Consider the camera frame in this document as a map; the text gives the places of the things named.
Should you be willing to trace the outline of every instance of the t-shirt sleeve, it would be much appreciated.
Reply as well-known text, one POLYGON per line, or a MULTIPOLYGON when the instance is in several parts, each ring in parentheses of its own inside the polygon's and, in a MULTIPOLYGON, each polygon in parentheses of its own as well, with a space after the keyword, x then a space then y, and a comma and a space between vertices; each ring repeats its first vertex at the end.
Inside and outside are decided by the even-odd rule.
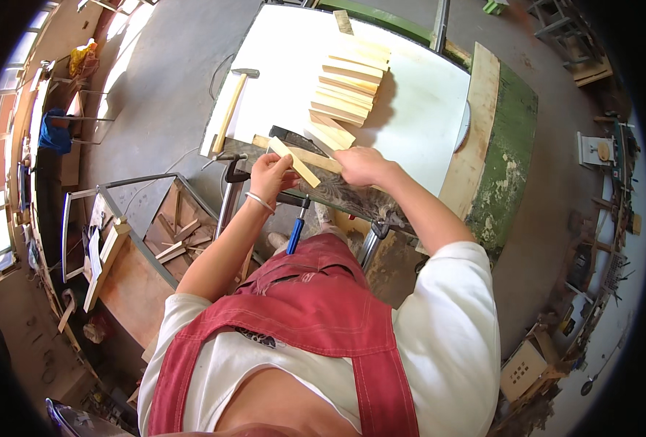
POLYGON ((498 318, 485 250, 467 241, 438 250, 398 309, 394 332, 418 423, 435 423, 446 436, 485 435, 500 381, 498 318))
POLYGON ((186 327, 209 305, 211 302, 207 299, 187 293, 173 294, 165 299, 165 315, 158 331, 155 353, 146 366, 146 372, 141 380, 141 389, 138 391, 138 425, 142 436, 147 435, 150 402, 153 399, 160 368, 170 342, 182 328, 186 327))

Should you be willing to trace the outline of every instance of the hand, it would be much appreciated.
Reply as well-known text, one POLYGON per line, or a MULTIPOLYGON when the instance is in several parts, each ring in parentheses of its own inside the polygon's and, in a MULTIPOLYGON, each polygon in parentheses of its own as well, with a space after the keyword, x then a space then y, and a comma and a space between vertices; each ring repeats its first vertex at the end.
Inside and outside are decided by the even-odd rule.
POLYGON ((294 160, 289 155, 284 158, 279 158, 276 153, 260 156, 250 170, 250 192, 274 209, 277 193, 299 184, 299 175, 294 171, 287 171, 293 163, 294 160))
POLYGON ((378 150, 371 147, 351 147, 347 150, 338 150, 333 158, 343 166, 342 176, 350 185, 366 187, 369 185, 383 185, 389 171, 393 171, 398 164, 387 161, 378 150))

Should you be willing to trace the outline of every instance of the forearm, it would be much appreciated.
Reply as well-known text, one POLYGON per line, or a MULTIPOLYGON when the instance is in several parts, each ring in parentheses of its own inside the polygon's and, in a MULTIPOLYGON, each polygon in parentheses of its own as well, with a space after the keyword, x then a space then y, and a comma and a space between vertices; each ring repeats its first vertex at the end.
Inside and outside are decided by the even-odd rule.
POLYGON ((430 255, 456 241, 475 241, 456 214, 415 182, 396 162, 389 162, 388 171, 378 185, 398 202, 430 255))
POLYGON ((269 212, 247 198, 218 240, 194 260, 176 293, 196 294, 216 302, 229 289, 255 243, 269 212))

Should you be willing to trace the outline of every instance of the concrete floor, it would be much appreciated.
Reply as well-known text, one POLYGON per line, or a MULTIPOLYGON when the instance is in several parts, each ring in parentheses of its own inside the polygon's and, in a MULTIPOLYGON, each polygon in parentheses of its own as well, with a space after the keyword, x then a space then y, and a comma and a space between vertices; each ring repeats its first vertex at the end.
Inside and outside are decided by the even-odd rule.
MULTIPOLYGON (((430 29, 436 11, 434 0, 362 3, 430 29)), ((258 0, 172 0, 160 2, 148 11, 149 17, 150 6, 142 5, 134 13, 131 26, 102 47, 102 66, 93 88, 103 88, 118 55, 116 64, 125 66, 125 71, 108 99, 108 115, 116 116, 116 121, 97 129, 95 137, 102 139, 101 145, 83 149, 81 188, 170 169, 181 172, 208 204, 219 209, 223 167, 215 164, 200 172, 207 160, 196 152, 213 105, 208 86, 221 61, 238 49, 259 4, 258 0), (145 21, 138 33, 135 20, 145 21)), ((575 132, 600 132, 592 122, 598 115, 594 104, 575 86, 556 53, 533 37, 536 21, 524 12, 524 2, 512 1, 500 16, 485 14, 483 5, 479 0, 454 0, 448 38, 469 52, 476 41, 482 43, 539 96, 527 186, 510 238, 493 269, 502 355, 507 357, 524 329, 534 323, 559 275, 569 241, 569 213, 575 209, 592 214, 590 197, 600 193, 602 182, 595 172, 578 165, 575 132)), ((216 73, 214 88, 224 71, 216 73)), ((123 208, 133 199, 127 216, 139 232, 153 217, 166 183, 155 183, 137 195, 141 187, 113 192, 123 208)), ((270 220, 266 231, 289 232, 295 214, 293 207, 277 209, 276 220, 270 220)), ((315 221, 312 211, 307 218, 307 223, 315 221)), ((309 227, 305 235, 313 232, 315 228, 309 227)), ((358 241, 362 237, 350 232, 358 241)), ((396 307, 412 292, 413 268, 420 260, 404 243, 403 239, 385 242, 370 281, 374 292, 396 307)), ((265 257, 272 251, 264 237, 256 249, 265 257)))

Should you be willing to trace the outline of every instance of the shoe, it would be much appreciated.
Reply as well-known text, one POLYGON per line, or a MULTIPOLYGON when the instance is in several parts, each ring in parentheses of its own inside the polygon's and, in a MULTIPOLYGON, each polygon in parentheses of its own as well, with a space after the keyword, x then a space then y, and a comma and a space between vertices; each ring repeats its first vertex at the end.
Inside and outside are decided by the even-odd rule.
POLYGON ((272 247, 279 249, 289 244, 289 237, 279 232, 270 232, 267 234, 267 241, 270 242, 272 247))
POLYGON ((335 226, 335 212, 330 206, 315 203, 314 208, 316 209, 316 217, 318 217, 318 223, 323 225, 323 223, 329 223, 331 226, 335 226))

